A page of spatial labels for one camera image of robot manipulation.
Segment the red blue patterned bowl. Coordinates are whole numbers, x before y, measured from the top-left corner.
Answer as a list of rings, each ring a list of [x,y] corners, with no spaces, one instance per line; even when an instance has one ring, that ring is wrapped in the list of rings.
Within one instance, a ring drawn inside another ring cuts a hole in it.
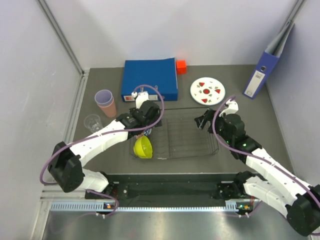
[[[143,137],[143,136],[149,136],[152,133],[152,129],[148,128],[146,129],[144,132],[140,133],[139,135],[135,136],[135,139],[138,140],[139,138]]]

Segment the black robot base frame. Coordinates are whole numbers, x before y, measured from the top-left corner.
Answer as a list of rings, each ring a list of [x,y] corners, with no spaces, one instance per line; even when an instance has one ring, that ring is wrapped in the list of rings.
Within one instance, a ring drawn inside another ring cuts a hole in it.
[[[106,194],[121,207],[221,207],[250,198],[234,173],[109,174]]]

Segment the clear glass tumbler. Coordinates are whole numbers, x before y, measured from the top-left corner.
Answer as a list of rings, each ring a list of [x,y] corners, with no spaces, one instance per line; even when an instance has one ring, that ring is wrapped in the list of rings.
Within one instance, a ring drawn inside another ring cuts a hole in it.
[[[103,129],[101,119],[97,114],[88,115],[84,119],[83,124],[91,133],[96,133]]]

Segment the white watermelon plate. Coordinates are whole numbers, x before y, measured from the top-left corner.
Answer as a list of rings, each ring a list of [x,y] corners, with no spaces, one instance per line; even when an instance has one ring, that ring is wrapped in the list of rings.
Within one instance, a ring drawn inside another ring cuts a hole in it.
[[[219,104],[226,96],[224,85],[212,77],[200,77],[190,86],[191,97],[204,106]]]

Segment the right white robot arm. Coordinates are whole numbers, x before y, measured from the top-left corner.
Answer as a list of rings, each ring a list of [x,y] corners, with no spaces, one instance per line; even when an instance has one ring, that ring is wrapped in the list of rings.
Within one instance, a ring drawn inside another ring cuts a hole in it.
[[[275,161],[253,138],[235,113],[225,114],[207,109],[194,119],[202,130],[210,122],[208,132],[223,139],[233,157],[255,170],[240,172],[233,180],[233,192],[239,198],[247,195],[260,199],[283,215],[300,235],[319,235],[320,186],[312,186],[294,176]]]

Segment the lilac plastic cup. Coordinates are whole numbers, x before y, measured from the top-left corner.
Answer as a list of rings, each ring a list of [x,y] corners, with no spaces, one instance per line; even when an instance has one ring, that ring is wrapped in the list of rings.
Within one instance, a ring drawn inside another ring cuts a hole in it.
[[[113,94],[107,89],[102,89],[95,94],[94,100],[99,106],[106,107],[112,103]]]

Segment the pink plastic cup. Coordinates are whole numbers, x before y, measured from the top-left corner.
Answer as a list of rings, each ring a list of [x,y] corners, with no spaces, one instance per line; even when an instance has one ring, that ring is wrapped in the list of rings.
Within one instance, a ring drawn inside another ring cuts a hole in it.
[[[98,105],[102,112],[109,118],[114,118],[117,115],[116,104],[114,98],[107,106]]]

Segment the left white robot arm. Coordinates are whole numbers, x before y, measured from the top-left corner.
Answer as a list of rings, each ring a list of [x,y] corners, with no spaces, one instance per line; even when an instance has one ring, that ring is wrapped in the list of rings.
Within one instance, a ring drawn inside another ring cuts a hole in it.
[[[139,108],[133,107],[123,113],[109,125],[85,138],[83,142],[65,148],[64,142],[58,143],[53,151],[53,160],[47,167],[48,172],[63,192],[91,190],[102,198],[109,198],[114,191],[113,185],[104,172],[84,169],[84,166],[110,147],[127,141],[143,132],[142,128],[158,126],[160,107],[150,101],[144,101]]]

